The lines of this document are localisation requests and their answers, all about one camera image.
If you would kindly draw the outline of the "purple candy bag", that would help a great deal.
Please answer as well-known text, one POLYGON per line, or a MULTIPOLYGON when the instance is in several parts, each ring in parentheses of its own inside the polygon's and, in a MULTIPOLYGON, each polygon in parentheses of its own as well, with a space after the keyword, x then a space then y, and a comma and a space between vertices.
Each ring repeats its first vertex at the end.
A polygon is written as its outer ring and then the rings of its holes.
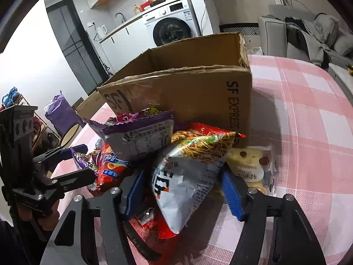
POLYGON ((74 159, 77 169, 81 170, 88 168, 94 171, 95 174, 98 174, 97 162, 100 153, 100 151, 92 151, 91 153, 83 154, 71 148, 72 158, 74 159))

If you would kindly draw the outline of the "red crisp snack bag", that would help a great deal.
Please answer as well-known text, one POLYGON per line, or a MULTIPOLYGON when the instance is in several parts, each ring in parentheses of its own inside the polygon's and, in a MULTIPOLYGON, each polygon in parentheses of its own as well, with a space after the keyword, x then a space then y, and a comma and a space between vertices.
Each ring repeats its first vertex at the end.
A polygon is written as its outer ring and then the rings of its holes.
POLYGON ((104 143, 101 149, 88 154, 88 162, 96 174, 96 180, 87 186, 94 196, 101 196, 113 187, 119 187, 124 178, 132 175, 128 161, 120 160, 111 147, 104 143))

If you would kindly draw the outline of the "red white noodle packet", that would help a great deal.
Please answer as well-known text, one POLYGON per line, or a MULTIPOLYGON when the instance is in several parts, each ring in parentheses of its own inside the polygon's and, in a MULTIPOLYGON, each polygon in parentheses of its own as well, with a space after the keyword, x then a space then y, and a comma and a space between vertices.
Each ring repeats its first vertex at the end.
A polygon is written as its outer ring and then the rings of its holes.
POLYGON ((148 264, 169 264, 179 236, 167 226, 159 208, 141 207, 124 222, 128 240, 148 264))

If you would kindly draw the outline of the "purple white snack bag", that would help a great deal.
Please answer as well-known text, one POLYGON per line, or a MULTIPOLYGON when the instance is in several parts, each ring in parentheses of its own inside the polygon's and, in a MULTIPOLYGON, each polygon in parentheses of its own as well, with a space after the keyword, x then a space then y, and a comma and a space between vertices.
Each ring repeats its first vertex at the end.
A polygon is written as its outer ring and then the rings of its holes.
POLYGON ((86 120, 93 131, 124 161, 136 160, 171 143, 173 111, 147 108, 123 121, 86 120))

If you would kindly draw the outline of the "yellow cake package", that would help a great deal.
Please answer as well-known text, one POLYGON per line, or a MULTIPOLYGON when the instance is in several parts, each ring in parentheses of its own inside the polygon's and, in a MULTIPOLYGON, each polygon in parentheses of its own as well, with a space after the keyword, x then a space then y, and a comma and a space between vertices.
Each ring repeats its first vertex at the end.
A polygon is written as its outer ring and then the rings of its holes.
POLYGON ((255 187, 268 196, 275 195, 277 164, 272 145, 232 148, 226 160, 235 176, 248 187, 255 187))

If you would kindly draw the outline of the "purple plastic bag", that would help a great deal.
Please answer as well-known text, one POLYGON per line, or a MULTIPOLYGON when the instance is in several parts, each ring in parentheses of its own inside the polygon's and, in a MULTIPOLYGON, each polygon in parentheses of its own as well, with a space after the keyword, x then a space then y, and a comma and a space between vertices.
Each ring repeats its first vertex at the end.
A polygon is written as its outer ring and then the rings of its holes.
POLYGON ((45 118, 53 124, 60 136, 63 136, 76 123, 81 127, 85 126, 85 122, 70 106, 62 92, 54 96, 50 103, 44 107, 44 112, 45 118))

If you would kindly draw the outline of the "shoe rack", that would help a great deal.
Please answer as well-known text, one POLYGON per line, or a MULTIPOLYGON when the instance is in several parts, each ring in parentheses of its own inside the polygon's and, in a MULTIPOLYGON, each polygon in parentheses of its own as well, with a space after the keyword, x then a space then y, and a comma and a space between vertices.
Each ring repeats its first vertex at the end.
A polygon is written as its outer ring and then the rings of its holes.
MULTIPOLYGON (((8 94, 3 96, 1 111, 15 105, 29 106, 29 102, 18 92, 16 87, 13 87, 8 94)), ((15 136, 30 133, 35 157, 59 146, 60 137, 36 112, 29 120, 20 116, 18 118, 19 120, 14 123, 15 136)))

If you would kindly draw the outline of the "cardboard box on floor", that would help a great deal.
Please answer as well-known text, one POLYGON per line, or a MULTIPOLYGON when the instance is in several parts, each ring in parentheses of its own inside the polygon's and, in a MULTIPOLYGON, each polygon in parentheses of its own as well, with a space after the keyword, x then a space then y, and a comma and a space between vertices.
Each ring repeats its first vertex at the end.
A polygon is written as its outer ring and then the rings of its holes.
POLYGON ((98 91, 94 91, 87 99, 76 107, 75 111, 81 118, 90 119, 105 104, 105 99, 98 91))

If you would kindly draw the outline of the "black glass door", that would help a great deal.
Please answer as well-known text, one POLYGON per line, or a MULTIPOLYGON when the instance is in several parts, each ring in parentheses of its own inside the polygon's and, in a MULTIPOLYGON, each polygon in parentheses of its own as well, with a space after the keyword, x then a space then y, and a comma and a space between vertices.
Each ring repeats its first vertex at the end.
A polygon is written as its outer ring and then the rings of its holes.
POLYGON ((59 47, 76 79, 90 95, 107 81, 108 74, 78 16, 73 0, 46 8, 59 47))

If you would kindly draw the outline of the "white kitchen cabinets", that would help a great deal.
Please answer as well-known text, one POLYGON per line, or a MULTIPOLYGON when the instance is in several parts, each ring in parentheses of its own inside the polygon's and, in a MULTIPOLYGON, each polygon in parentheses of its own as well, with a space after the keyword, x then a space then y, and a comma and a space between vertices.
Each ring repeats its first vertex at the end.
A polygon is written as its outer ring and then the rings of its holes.
POLYGON ((112 34, 101 46, 116 73, 141 53, 155 47, 155 44, 145 23, 139 19, 112 34))

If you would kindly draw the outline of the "white electric kettle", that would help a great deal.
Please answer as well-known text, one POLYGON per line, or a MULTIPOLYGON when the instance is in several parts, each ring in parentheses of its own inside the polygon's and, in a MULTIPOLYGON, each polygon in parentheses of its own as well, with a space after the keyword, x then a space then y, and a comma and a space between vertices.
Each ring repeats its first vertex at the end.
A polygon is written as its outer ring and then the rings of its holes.
POLYGON ((96 28, 96 33, 99 37, 99 40, 102 40, 107 36, 108 30, 105 25, 102 25, 96 28))

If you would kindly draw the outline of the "SF cardboard box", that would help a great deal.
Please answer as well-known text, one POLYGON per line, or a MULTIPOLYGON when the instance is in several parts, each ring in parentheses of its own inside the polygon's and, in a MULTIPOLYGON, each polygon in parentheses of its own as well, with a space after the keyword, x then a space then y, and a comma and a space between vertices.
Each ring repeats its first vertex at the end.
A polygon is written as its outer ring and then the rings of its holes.
POLYGON ((154 107, 172 110, 178 125, 203 123, 249 142, 252 73, 239 33, 188 38, 148 49, 98 92, 116 114, 154 107))

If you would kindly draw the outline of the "white side table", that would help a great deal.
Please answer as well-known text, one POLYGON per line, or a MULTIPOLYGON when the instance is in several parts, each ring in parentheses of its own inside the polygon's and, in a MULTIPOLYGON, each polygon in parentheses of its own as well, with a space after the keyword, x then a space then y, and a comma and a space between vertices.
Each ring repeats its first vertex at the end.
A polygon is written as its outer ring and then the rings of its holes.
POLYGON ((341 88, 342 92, 344 92, 348 98, 348 101, 353 104, 353 77, 349 74, 348 70, 343 69, 333 63, 329 63, 328 73, 341 88))

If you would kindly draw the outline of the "white washing machine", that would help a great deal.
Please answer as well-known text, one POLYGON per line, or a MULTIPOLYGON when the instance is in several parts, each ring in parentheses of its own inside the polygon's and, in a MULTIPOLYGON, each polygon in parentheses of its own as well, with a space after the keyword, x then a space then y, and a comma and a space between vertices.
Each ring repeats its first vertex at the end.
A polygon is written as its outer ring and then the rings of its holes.
POLYGON ((175 0, 142 16, 153 46, 201 36, 191 0, 175 0))

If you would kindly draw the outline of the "grey clothes pile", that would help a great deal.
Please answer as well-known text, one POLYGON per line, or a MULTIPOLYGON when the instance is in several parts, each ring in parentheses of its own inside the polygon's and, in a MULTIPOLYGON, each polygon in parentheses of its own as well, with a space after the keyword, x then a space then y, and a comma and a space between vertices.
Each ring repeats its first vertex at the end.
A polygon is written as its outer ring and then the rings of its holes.
POLYGON ((285 18, 287 41, 301 50, 311 63, 322 67, 329 62, 330 47, 339 33, 339 20, 319 13, 313 21, 296 17, 285 18))

